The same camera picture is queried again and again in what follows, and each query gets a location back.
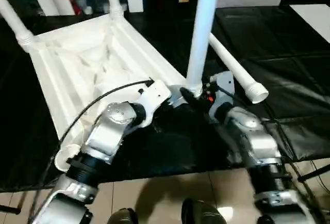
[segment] black tablecloth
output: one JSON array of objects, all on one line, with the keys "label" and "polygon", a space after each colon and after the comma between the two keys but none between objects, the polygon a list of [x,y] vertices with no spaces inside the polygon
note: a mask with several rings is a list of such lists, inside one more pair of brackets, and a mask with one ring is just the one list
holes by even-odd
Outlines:
[{"label": "black tablecloth", "polygon": [[[186,75],[193,18],[129,14],[127,19]],[[43,17],[24,22],[37,35],[83,20]],[[3,20],[0,33],[0,191],[50,187],[59,174],[50,164],[58,148],[56,132],[28,54]],[[294,161],[329,157],[329,44],[289,7],[217,10],[213,33],[269,90],[267,100],[250,109],[271,120],[267,127],[283,152]],[[209,49],[205,75],[223,70]],[[244,99],[240,86],[235,86]],[[226,142],[190,106],[161,109],[156,117],[153,125],[125,138],[107,180],[225,169],[239,163],[228,162]]]}]

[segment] black shoe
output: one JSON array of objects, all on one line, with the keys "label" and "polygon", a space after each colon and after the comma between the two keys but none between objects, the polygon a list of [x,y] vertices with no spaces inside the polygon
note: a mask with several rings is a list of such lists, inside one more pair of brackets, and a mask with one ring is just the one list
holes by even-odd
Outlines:
[{"label": "black shoe", "polygon": [[203,201],[187,199],[182,204],[182,224],[226,224],[218,210]]},{"label": "black shoe", "polygon": [[139,222],[134,210],[121,209],[110,216],[108,224],[139,224]]}]

